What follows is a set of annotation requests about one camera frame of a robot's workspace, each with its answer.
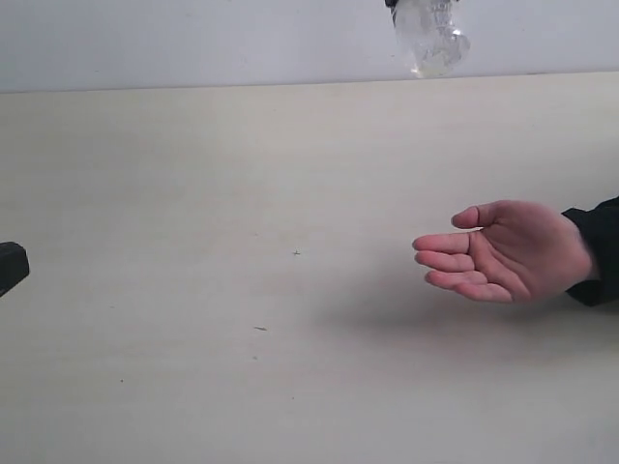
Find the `black sleeved forearm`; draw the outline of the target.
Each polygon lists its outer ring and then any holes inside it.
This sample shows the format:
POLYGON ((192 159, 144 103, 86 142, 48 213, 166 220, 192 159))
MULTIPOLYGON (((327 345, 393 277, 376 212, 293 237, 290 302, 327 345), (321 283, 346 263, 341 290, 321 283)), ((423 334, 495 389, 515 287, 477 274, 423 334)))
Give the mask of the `black sleeved forearm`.
POLYGON ((579 303, 597 306, 618 300, 618 198, 589 211, 571 208, 562 213, 572 221, 592 252, 596 277, 571 287, 567 293, 579 303))

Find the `person's open hand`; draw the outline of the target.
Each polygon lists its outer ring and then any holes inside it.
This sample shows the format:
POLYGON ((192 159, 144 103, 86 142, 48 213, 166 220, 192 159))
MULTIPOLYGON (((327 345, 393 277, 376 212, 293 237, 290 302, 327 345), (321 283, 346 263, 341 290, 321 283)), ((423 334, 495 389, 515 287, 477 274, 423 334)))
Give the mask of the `person's open hand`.
POLYGON ((452 218, 454 233, 412 246, 426 282, 472 301, 529 303, 593 280, 599 270, 576 225, 539 203, 502 200, 452 218))

